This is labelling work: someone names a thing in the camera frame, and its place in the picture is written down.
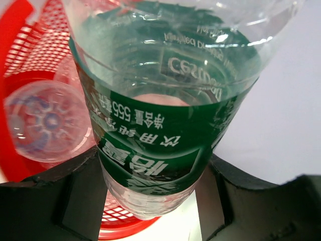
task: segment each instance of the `red basket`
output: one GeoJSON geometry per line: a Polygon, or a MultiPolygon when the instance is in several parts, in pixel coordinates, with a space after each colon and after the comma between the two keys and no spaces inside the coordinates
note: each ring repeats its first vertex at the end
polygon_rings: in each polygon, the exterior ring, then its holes
{"type": "MultiPolygon", "coordinates": [[[[60,0],[48,0],[33,25],[26,18],[33,11],[27,0],[15,0],[0,19],[0,98],[37,80],[52,80],[60,61],[68,54],[69,33],[60,0]]],[[[18,155],[7,127],[4,103],[0,106],[0,166],[9,181],[22,179],[45,171],[40,163],[18,155]]],[[[152,225],[157,218],[141,221],[122,207],[105,206],[99,240],[127,237],[152,225]]]]}

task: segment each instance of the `transparent plastic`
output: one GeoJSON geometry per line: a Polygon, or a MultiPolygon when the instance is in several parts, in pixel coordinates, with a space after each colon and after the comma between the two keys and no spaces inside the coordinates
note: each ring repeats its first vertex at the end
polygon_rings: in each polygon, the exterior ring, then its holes
{"type": "MultiPolygon", "coordinates": [[[[63,0],[79,61],[99,85],[131,99],[182,108],[246,93],[303,2],[63,0]]],[[[112,175],[105,171],[111,193],[142,219],[174,210],[194,188],[144,195],[112,175]]]]}
{"type": "Polygon", "coordinates": [[[84,97],[70,85],[32,82],[13,92],[5,109],[17,152],[47,168],[93,146],[84,97]]]}

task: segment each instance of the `green label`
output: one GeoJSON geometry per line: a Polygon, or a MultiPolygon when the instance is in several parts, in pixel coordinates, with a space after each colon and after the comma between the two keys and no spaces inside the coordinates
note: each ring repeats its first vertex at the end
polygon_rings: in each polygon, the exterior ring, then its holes
{"type": "MultiPolygon", "coordinates": [[[[137,7],[155,10],[155,4],[141,2],[137,7]]],[[[157,6],[169,17],[171,11],[178,19],[188,12],[195,23],[220,22],[193,8],[157,6]]],[[[91,26],[104,21],[106,33],[95,37],[102,41],[101,48],[91,45],[92,52],[84,54],[81,49],[78,56],[70,40],[103,167],[116,182],[139,193],[184,191],[201,176],[255,82],[257,68],[246,68],[244,59],[256,52],[214,48],[219,36],[233,34],[229,30],[188,22],[178,34],[168,22],[148,21],[138,13],[118,17],[117,11],[111,11],[89,18],[84,25],[90,33],[91,26]],[[250,85],[235,84],[238,76],[250,79],[250,85]],[[178,97],[190,106],[133,99],[149,93],[178,97]]],[[[238,44],[248,43],[243,35],[235,36],[238,44]]]]}

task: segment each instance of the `white table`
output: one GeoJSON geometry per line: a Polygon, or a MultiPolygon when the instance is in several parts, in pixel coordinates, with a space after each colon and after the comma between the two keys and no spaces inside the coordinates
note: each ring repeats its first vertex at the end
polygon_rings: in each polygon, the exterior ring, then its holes
{"type": "MultiPolygon", "coordinates": [[[[9,2],[2,0],[0,10],[9,2]]],[[[286,44],[263,71],[215,151],[236,167],[273,183],[301,174],[321,175],[320,13],[321,1],[308,0],[289,27],[286,44]]],[[[0,173],[0,182],[4,181],[0,173]]],[[[195,194],[151,227],[120,240],[151,237],[200,241],[195,194]]]]}

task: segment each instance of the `water bottle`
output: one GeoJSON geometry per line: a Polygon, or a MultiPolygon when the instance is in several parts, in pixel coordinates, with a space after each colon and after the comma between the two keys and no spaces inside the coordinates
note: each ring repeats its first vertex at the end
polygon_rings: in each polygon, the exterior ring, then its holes
{"type": "Polygon", "coordinates": [[[177,208],[303,1],[63,0],[111,194],[177,208]]]}

